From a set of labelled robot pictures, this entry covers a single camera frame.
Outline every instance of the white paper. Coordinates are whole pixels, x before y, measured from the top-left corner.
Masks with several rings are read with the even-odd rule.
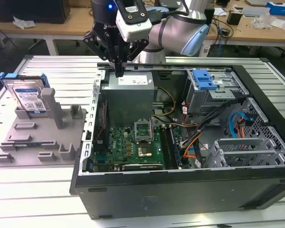
[[[20,20],[14,16],[13,24],[16,25],[20,29],[24,28],[33,28],[36,27],[36,24],[32,20]]]
[[[270,25],[281,28],[285,24],[285,20],[275,19]]]
[[[147,84],[147,75],[124,75],[118,78],[118,85],[120,86],[141,86]]]
[[[225,16],[227,13],[222,8],[214,8],[215,16]]]

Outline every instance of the black computer case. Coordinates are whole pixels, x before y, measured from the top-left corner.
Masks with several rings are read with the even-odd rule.
[[[15,16],[21,20],[63,24],[69,14],[69,0],[0,0],[0,22],[12,22]]]

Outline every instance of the label on power supply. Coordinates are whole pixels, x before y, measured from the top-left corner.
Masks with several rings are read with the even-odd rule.
[[[45,106],[38,98],[37,89],[15,89],[15,93],[20,100],[22,106],[27,111],[45,111]]]
[[[142,86],[148,85],[147,75],[124,75],[118,78],[118,85],[120,86]]]

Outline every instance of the black box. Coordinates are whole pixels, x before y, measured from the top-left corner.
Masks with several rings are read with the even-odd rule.
[[[155,6],[162,6],[167,8],[169,11],[173,11],[176,10],[180,5],[176,0],[155,0]],[[209,2],[207,3],[205,9],[205,15],[207,17],[206,25],[210,25],[214,15],[214,8]]]
[[[0,22],[21,20],[63,24],[71,11],[69,0],[0,0]]]
[[[216,4],[220,5],[222,7],[226,7],[228,5],[228,3],[230,2],[230,0],[217,0]]]
[[[230,12],[227,18],[227,23],[230,25],[238,25],[242,16],[242,13]]]

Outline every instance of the aluminum extrusion table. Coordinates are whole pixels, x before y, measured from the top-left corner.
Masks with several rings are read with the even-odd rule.
[[[45,73],[56,100],[62,108],[71,104],[88,107],[92,94],[98,57],[34,56],[24,59],[16,69],[23,75]],[[242,65],[285,117],[285,78],[270,64],[256,58],[188,58],[168,57],[168,63],[215,63]],[[11,95],[0,92],[0,142],[15,119],[16,107]],[[285,198],[265,210],[220,212],[194,215],[120,218],[92,221],[77,196],[70,196],[69,185],[73,168],[26,167],[0,168],[0,228],[64,228],[127,227],[232,227],[285,228]]]

